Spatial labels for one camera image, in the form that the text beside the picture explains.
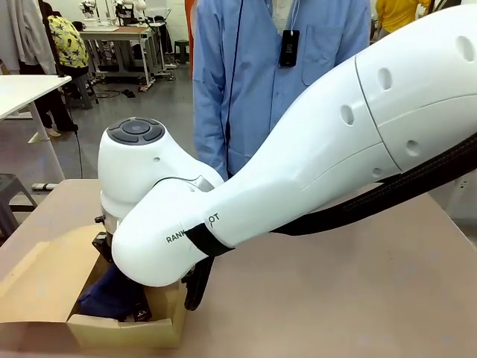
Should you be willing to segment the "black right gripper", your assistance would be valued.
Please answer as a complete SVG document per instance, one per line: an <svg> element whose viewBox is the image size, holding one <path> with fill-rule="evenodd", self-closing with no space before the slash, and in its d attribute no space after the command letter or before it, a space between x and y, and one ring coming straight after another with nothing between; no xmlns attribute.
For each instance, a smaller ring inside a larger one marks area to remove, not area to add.
<svg viewBox="0 0 477 358"><path fill-rule="evenodd" d="M93 239L92 245L107 262L112 263L114 217L111 215L101 215L95 218L95 223L102 224L103 229Z"/></svg>

